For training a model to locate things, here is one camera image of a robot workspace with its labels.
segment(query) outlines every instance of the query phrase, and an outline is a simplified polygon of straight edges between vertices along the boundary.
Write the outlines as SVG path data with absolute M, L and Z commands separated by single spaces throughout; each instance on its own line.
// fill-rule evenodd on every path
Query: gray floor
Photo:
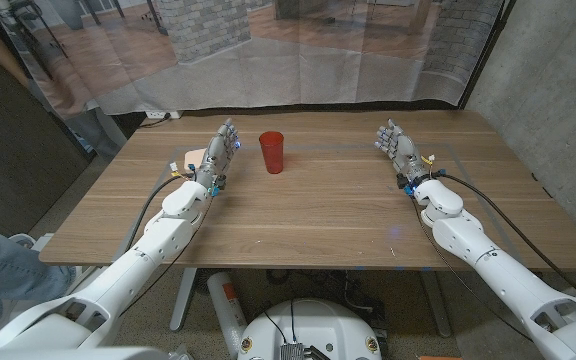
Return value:
M 54 232 L 66 219 L 86 191 L 103 172 L 106 164 L 96 159 L 73 183 L 46 216 L 33 228 L 38 236 Z M 151 277 L 154 279 L 163 268 Z M 177 333 L 168 329 L 176 292 L 183 272 L 173 267 L 126 314 L 116 345 L 140 345 L 171 351 L 181 343 L 188 346 L 195 359 L 226 359 L 225 342 L 209 296 L 196 293 L 184 328 Z M 320 297 L 343 303 L 343 293 L 335 284 L 326 289 L 309 277 L 293 273 L 287 283 L 270 285 L 264 270 L 231 270 L 235 288 L 250 322 L 263 309 L 294 297 Z M 496 319 L 457 280 L 454 274 L 439 274 L 440 285 L 455 336 L 437 335 L 419 273 L 413 271 L 353 271 L 361 289 L 385 303 L 388 323 L 388 359 L 417 360 L 422 355 L 455 356 L 464 359 L 540 359 L 534 345 Z M 518 321 L 488 287 L 472 272 L 459 273 L 488 307 L 521 329 Z M 559 290 L 566 290 L 561 280 L 547 274 L 545 280 Z

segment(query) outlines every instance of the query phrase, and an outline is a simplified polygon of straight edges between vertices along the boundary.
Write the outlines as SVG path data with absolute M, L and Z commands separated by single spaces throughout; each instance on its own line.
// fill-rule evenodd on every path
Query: brick wall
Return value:
M 244 0 L 157 0 L 179 62 L 189 63 L 250 39 Z
M 501 7 L 501 0 L 448 0 L 442 4 L 423 71 L 468 82 Z

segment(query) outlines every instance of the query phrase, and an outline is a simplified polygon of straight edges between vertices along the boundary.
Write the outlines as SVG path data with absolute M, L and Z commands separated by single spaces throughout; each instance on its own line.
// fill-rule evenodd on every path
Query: curtain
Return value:
M 0 20 L 63 117 L 438 99 L 501 0 L 13 0 Z

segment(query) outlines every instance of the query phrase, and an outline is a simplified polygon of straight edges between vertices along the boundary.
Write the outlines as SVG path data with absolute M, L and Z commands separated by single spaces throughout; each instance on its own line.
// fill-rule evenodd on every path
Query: white cylinder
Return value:
M 241 338 L 246 330 L 246 318 L 235 293 L 230 275 L 220 272 L 208 279 L 208 291 L 215 306 L 221 333 L 224 335 L 231 359 L 237 358 Z

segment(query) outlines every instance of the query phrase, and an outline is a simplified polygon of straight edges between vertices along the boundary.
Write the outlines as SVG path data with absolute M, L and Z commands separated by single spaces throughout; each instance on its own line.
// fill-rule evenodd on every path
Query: red plastic cup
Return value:
M 279 174 L 284 169 L 284 136 L 277 131 L 266 131 L 259 137 L 266 170 Z

